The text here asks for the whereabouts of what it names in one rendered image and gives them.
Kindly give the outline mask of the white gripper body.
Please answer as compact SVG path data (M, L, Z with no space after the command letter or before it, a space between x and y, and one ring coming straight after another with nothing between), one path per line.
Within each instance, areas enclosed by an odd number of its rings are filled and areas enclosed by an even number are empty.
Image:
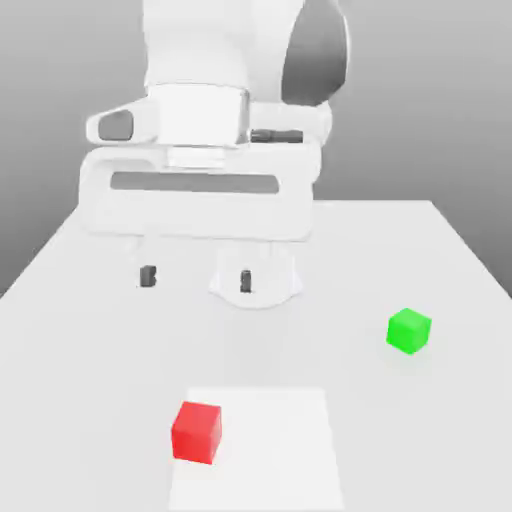
M171 174L166 150L106 146L80 168L77 215L95 233L301 241L312 229L313 184L321 170L316 143L250 144L232 150L215 177L273 176L275 194L117 190L116 172Z

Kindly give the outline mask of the small red cube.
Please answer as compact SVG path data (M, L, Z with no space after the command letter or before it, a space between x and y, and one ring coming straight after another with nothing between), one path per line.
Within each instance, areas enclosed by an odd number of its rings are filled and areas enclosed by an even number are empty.
M171 427L175 459L212 465L222 439L218 405L184 401Z

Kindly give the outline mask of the small green cube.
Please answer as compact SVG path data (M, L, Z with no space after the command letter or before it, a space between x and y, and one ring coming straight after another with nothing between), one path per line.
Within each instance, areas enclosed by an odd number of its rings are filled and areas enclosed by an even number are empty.
M413 355L427 344L431 324L430 317L404 308L389 319L386 342L405 354Z

